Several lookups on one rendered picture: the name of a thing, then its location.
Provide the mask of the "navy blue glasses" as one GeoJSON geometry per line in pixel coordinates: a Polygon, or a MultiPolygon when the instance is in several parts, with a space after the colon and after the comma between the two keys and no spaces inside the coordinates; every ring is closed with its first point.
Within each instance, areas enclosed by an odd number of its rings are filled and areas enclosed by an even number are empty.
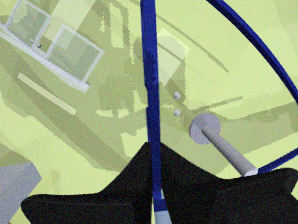
{"type": "MultiPolygon", "coordinates": [[[[225,0],[206,0],[217,8],[223,16],[234,27],[241,32],[250,43],[258,49],[271,68],[277,72],[277,76],[289,89],[290,95],[293,96],[295,103],[298,104],[298,89],[291,81],[289,73],[286,69],[279,64],[277,57],[271,53],[270,48],[266,47],[261,37],[255,34],[253,28],[245,23],[241,18],[225,2],[225,0]]],[[[148,100],[148,107],[145,107],[146,117],[146,139],[150,141],[150,161],[152,161],[152,184],[153,184],[153,208],[154,212],[161,212],[161,210],[168,210],[165,200],[162,198],[162,185],[161,185],[161,145],[160,145],[160,103],[158,103],[158,59],[157,59],[157,23],[156,23],[156,0],[141,0],[140,6],[141,16],[141,34],[142,34],[142,52],[144,52],[144,73],[145,73],[145,89],[146,100],[148,100]]],[[[263,167],[258,168],[257,175],[261,173],[274,171],[274,168],[279,165],[285,164],[285,161],[290,161],[298,155],[298,148],[293,149],[285,156],[279,157],[275,161],[263,167]]]]}

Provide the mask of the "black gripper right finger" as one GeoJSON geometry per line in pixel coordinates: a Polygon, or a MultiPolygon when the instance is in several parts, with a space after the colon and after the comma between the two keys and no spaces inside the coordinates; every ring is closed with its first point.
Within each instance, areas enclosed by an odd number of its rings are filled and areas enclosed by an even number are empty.
{"type": "Polygon", "coordinates": [[[291,193],[298,183],[298,171],[290,167],[221,179],[160,145],[162,196],[172,224],[220,224],[227,213],[291,193]]]}

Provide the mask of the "light grey rectangular block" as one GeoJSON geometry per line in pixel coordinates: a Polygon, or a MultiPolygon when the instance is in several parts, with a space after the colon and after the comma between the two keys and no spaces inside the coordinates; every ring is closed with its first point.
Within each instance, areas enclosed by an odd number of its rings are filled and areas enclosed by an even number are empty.
{"type": "Polygon", "coordinates": [[[24,198],[40,183],[41,175],[31,163],[0,167],[0,224],[8,224],[24,198]]]}

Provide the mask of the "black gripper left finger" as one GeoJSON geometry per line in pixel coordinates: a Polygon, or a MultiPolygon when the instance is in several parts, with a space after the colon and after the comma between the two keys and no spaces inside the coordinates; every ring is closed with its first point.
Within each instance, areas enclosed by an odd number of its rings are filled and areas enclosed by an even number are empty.
{"type": "Polygon", "coordinates": [[[101,192],[33,194],[21,202],[31,224],[152,224],[152,161],[145,141],[101,192]]]}

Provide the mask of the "dark grey post on round base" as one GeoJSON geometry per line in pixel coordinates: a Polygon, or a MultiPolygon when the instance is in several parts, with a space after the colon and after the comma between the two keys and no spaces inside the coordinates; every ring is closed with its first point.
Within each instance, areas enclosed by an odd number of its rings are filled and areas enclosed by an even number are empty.
{"type": "Polygon", "coordinates": [[[212,143],[222,156],[233,165],[239,175],[242,177],[257,175],[258,168],[255,168],[246,157],[242,156],[237,149],[233,148],[220,136],[221,121],[217,119],[212,113],[202,113],[194,117],[192,125],[190,125],[189,136],[196,144],[209,144],[212,143]]]}

